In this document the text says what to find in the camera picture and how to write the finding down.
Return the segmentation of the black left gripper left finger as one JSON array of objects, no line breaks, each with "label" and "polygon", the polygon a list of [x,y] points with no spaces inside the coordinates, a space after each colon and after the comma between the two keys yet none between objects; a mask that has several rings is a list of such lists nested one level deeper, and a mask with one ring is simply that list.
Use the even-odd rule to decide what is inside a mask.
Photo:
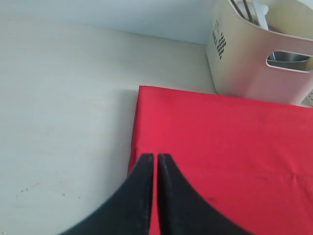
[{"label": "black left gripper left finger", "polygon": [[139,157],[119,189],[63,235],[147,235],[153,200],[154,156]]}]

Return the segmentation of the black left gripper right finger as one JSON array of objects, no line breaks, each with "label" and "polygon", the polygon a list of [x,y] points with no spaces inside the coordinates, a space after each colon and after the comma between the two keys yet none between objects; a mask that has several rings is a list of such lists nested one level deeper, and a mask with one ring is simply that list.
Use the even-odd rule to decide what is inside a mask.
[{"label": "black left gripper right finger", "polygon": [[248,235],[207,203],[169,154],[157,156],[157,209],[162,235]]}]

